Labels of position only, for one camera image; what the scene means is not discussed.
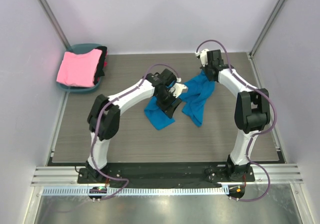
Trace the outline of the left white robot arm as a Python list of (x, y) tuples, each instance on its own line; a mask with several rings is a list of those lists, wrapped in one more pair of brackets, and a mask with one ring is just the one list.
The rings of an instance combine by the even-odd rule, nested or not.
[(187, 91), (181, 78), (168, 69), (162, 73), (147, 73), (138, 83), (124, 91), (96, 97), (87, 122), (91, 135), (90, 154), (85, 164), (86, 178), (101, 182), (108, 178), (107, 153), (111, 139), (120, 127), (121, 115), (145, 99), (156, 98), (156, 106), (165, 117), (171, 118), (181, 103), (180, 96)]

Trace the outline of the blue t shirt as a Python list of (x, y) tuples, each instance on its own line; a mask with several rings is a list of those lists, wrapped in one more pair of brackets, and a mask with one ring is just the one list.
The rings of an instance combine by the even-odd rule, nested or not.
[[(188, 87), (188, 90), (180, 96), (182, 102), (185, 103), (182, 112), (190, 117), (197, 127), (200, 127), (204, 121), (205, 103), (214, 92), (215, 82), (208, 80), (205, 73), (202, 71), (200, 74), (187, 81), (185, 85)], [(175, 119), (169, 118), (162, 112), (156, 105), (156, 100), (155, 97), (150, 100), (144, 109), (144, 114), (153, 127), (157, 130), (162, 130), (173, 124)]]

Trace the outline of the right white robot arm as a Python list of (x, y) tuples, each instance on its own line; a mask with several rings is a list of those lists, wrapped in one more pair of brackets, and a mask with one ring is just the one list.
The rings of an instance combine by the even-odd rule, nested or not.
[(270, 123), (269, 92), (251, 86), (236, 70), (224, 64), (220, 50), (204, 49), (200, 52), (201, 69), (209, 81), (226, 87), (236, 98), (234, 122), (238, 129), (235, 145), (228, 155), (225, 169), (220, 171), (228, 181), (241, 181), (250, 171), (249, 157), (258, 137)]

